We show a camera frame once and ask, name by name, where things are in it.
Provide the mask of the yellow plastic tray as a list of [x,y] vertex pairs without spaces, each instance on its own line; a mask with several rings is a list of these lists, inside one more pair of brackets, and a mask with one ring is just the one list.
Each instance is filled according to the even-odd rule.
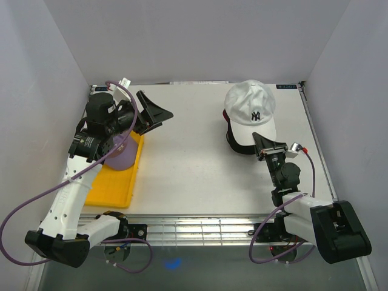
[[138,143],[134,165],[127,170],[117,171],[103,164],[87,195],[86,206],[124,209],[130,205],[144,143],[143,136],[134,132],[130,136]]

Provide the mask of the aluminium table edge rail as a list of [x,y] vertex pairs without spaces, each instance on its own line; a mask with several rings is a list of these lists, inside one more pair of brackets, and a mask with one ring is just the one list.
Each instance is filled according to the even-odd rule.
[[126,214],[131,224],[147,225],[152,246],[248,246],[248,232],[265,214],[247,215],[136,215]]

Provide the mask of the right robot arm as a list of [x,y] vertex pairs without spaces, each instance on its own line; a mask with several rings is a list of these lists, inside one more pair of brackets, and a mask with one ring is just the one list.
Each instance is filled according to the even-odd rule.
[[255,154],[265,161],[274,186],[272,201],[275,209],[268,219],[275,218],[275,236],[287,241],[296,236],[299,242],[311,243],[329,264],[367,256],[372,244],[353,206],[345,200],[325,201],[315,193],[300,192],[300,168],[288,162],[299,153],[308,154],[301,144],[287,146],[253,133]]

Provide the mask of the red baseball cap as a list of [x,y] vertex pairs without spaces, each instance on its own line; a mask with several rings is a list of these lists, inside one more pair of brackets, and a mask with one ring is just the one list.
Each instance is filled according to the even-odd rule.
[[226,122],[229,122],[229,116],[227,115],[225,110],[222,111],[222,115],[223,115],[224,119],[226,120]]

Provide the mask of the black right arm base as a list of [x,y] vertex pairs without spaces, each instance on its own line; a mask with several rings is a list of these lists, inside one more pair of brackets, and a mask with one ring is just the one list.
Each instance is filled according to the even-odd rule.
[[[274,222],[265,224],[255,239],[256,243],[281,243],[281,245],[271,245],[269,247],[273,257],[282,254],[286,250],[289,250],[292,247],[296,246],[298,241],[299,238],[297,236],[280,231],[280,229],[276,226]],[[278,259],[278,262],[283,264],[298,263],[307,258],[314,250],[315,246],[312,246],[312,248],[308,250],[302,257],[297,259],[296,256],[298,254],[298,251],[297,249],[294,249],[291,252],[280,257]]]

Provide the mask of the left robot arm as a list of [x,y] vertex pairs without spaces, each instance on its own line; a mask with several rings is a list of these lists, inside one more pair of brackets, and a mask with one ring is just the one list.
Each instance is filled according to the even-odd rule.
[[143,106],[140,113],[127,98],[116,103],[108,92],[89,97],[85,117],[78,123],[69,148],[65,185],[57,191],[38,229],[25,236],[25,243],[41,257],[77,268],[97,244],[111,239],[119,243],[128,237],[128,220],[120,212],[107,211],[82,227],[78,221],[102,169],[102,158],[114,148],[114,137],[131,131],[143,135],[173,117],[172,112],[153,103],[142,91],[136,95]]

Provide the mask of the white baseball cap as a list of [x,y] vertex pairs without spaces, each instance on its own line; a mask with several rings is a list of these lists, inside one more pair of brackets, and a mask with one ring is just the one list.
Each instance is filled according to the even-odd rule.
[[233,85],[226,94],[224,109],[239,145],[253,146],[255,132],[276,140],[276,101],[268,85],[253,79]]

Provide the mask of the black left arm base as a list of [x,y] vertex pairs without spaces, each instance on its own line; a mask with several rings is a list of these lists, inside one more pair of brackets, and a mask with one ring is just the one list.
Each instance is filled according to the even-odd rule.
[[[147,239],[147,224],[129,224],[128,238]],[[119,244],[106,244],[104,256],[107,260],[115,263],[123,263],[131,252],[131,242],[120,242]]]

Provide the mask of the black baseball cap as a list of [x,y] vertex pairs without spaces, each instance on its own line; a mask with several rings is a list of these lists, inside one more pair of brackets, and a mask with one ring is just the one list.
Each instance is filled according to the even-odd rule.
[[240,145],[237,143],[233,133],[230,123],[227,126],[226,140],[230,146],[230,148],[239,154],[242,155],[254,155],[255,154],[255,146],[254,145]]

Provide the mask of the purple baseball cap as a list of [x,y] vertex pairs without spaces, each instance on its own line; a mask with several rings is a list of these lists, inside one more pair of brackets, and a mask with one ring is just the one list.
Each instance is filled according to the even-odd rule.
[[121,146],[118,147],[104,162],[106,166],[113,170],[127,170],[135,163],[138,143],[131,136],[124,140],[126,136],[126,134],[121,134],[113,138],[115,145],[121,143]]

